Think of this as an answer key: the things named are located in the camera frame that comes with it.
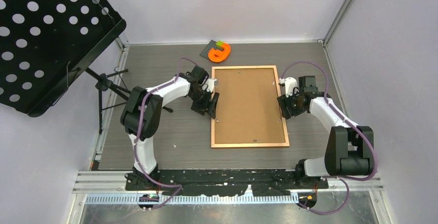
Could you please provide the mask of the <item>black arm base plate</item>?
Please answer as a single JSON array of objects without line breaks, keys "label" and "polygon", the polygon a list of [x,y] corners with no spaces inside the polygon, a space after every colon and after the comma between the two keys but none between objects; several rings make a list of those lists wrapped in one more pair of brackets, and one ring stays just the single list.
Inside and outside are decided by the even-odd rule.
[{"label": "black arm base plate", "polygon": [[126,173],[126,190],[152,190],[165,196],[243,195],[250,188],[255,196],[285,196],[289,190],[327,189],[328,182],[296,175],[290,169],[194,169],[156,170],[152,181],[138,170]]}]

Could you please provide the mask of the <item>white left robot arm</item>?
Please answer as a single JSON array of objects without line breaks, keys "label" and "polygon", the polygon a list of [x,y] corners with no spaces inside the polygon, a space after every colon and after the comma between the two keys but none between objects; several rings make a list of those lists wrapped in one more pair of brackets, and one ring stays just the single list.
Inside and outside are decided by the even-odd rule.
[{"label": "white left robot arm", "polygon": [[154,155],[153,138],[157,132],[163,107],[182,97],[192,100],[191,110],[211,119],[216,117],[219,93],[217,79],[211,78],[202,67],[178,73],[170,80],[150,88],[135,87],[124,107],[120,123],[124,126],[134,152],[133,172],[146,190],[158,185],[158,163]]}]

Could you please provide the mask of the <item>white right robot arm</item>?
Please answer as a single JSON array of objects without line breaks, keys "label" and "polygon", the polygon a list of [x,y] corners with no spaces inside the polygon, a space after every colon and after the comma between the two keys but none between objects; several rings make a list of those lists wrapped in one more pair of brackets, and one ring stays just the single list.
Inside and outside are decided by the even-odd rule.
[{"label": "white right robot arm", "polygon": [[308,188],[320,178],[344,177],[364,181],[375,173],[373,130],[351,121],[324,91],[314,76],[280,78],[285,92],[277,98],[286,119],[309,113],[329,133],[325,154],[300,160],[295,167],[295,182]]}]

